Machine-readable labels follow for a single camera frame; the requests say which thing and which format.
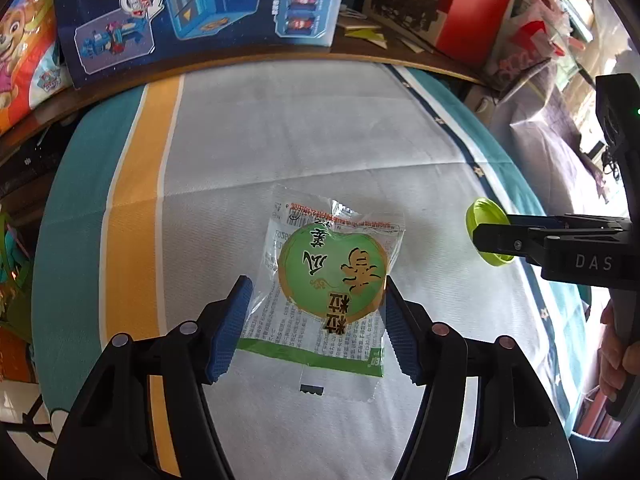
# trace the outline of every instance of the wooden shelf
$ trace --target wooden shelf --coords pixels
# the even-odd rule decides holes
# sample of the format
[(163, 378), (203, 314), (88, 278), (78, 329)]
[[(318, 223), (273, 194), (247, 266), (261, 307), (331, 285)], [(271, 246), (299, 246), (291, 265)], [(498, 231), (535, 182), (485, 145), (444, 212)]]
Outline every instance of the wooden shelf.
[(130, 72), (119, 73), (98, 84), (81, 89), (68, 88), (44, 101), (31, 114), (0, 136), (0, 160), (5, 160), (27, 139), (37, 135), (50, 124), (88, 105), (113, 96), (127, 89), (184, 72), (202, 70), (215, 66), (266, 60), (291, 59), (338, 59), (400, 64), (449, 75), (469, 82), (481, 84), (473, 72), (439, 54), (422, 52), (415, 54), (399, 39), (398, 35), (383, 28), (388, 50), (369, 41), (347, 38), (338, 28), (334, 44), (330, 48), (260, 45), (242, 48), (227, 48), (201, 52), (197, 55), (175, 57), (156, 63), (136, 67)]

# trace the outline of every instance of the barcode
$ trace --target barcode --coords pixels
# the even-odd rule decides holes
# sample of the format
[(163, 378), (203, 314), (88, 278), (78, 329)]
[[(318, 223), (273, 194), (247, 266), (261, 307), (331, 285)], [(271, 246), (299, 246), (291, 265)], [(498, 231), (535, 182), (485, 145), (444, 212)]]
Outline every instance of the barcode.
[(300, 211), (289, 211), (287, 224), (295, 227), (303, 227), (316, 221), (315, 216), (303, 215)]

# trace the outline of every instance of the cartoon dog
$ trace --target cartoon dog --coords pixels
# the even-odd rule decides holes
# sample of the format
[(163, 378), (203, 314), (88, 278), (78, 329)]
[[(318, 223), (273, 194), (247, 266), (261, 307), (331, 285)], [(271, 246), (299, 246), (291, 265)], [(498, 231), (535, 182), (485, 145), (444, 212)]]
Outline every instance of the cartoon dog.
[(7, 108), (18, 95), (11, 76), (21, 54), (24, 26), (34, 17), (34, 7), (25, 4), (6, 12), (0, 21), (0, 109)]

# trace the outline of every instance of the silver bolt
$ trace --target silver bolt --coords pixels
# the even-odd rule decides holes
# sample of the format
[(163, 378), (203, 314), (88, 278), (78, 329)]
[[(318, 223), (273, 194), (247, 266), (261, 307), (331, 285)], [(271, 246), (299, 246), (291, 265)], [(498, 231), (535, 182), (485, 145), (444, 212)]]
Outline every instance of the silver bolt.
[(111, 339), (111, 344), (114, 346), (124, 346), (129, 342), (129, 336), (127, 334), (116, 334)]
[(515, 348), (516, 346), (516, 342), (511, 339), (509, 336), (507, 335), (503, 335), (499, 340), (498, 343), (500, 343), (500, 346), (502, 348), (506, 348), (507, 350), (511, 350), (512, 348)]
[(193, 334), (198, 329), (198, 325), (193, 321), (185, 321), (180, 325), (180, 333), (184, 335)]
[(449, 333), (449, 327), (444, 323), (434, 323), (434, 325), (431, 327), (431, 331), (435, 335), (446, 336)]

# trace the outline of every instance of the lime green lid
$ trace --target lime green lid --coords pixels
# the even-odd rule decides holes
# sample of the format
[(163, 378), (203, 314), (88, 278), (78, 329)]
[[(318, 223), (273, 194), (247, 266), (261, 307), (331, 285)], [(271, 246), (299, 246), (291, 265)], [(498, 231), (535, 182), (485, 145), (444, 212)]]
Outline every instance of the lime green lid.
[[(466, 210), (466, 232), (473, 241), (474, 231), (480, 224), (509, 225), (509, 218), (497, 203), (488, 198), (479, 198)], [(482, 253), (478, 251), (482, 259), (494, 267), (500, 267), (510, 263), (514, 256), (509, 254)]]

